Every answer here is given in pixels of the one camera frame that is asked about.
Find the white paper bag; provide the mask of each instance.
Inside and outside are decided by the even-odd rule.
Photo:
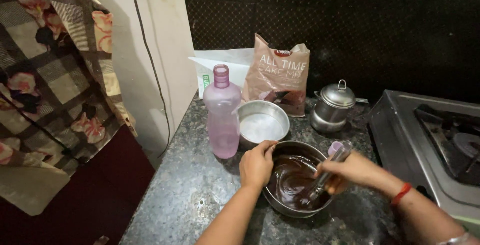
[[[218,64],[227,65],[230,82],[243,89],[245,76],[254,57],[254,49],[195,51],[195,56],[189,59],[195,61],[198,95],[203,99],[205,88],[213,82],[213,67]]]

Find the red thread bracelet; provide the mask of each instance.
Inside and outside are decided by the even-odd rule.
[[[402,199],[402,197],[405,194],[407,194],[411,188],[412,188],[412,185],[410,183],[406,182],[405,184],[403,184],[403,187],[400,190],[400,192],[395,197],[393,197],[391,205],[392,206],[398,205],[400,203],[400,199]]]

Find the steel mixing bowl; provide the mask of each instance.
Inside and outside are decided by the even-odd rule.
[[[272,154],[273,161],[275,162],[276,156],[282,154],[282,148],[291,147],[291,146],[294,146],[294,147],[297,148],[297,151],[298,151],[299,155],[300,154],[309,155],[310,157],[315,158],[315,160],[318,160],[317,161],[318,163],[327,159],[327,157],[322,152],[320,152],[315,147],[313,147],[309,144],[305,144],[305,143],[298,142],[298,141],[284,141],[284,142],[280,142],[280,143],[276,144],[275,151]],[[295,209],[292,209],[292,208],[282,204],[279,200],[277,200],[273,196],[273,194],[270,192],[270,190],[268,189],[267,186],[262,189],[262,193],[265,196],[265,198],[267,199],[268,203],[270,203],[270,205],[272,205],[272,207],[274,209],[276,209],[277,211],[279,211],[280,213],[282,213],[285,216],[299,217],[299,218],[311,217],[311,216],[315,215],[316,213],[318,213],[318,211],[321,211],[328,204],[330,204],[330,202],[332,201],[332,198],[333,198],[331,196],[330,199],[328,199],[328,201],[318,209],[311,210],[311,211],[303,211],[303,210],[295,210]]]
[[[254,100],[238,108],[240,145],[252,149],[263,140],[281,141],[290,129],[289,117],[276,104]]]

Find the chocolate cake batter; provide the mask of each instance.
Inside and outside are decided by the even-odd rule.
[[[330,195],[322,193],[318,199],[305,205],[303,195],[299,194],[303,188],[311,186],[314,181],[316,165],[320,161],[306,154],[298,147],[287,146],[275,150],[273,154],[273,171],[268,190],[282,204],[296,210],[315,210],[321,208]]]

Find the bottle neck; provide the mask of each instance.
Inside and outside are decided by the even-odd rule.
[[[219,64],[213,68],[213,84],[216,88],[230,86],[229,68],[226,65]]]

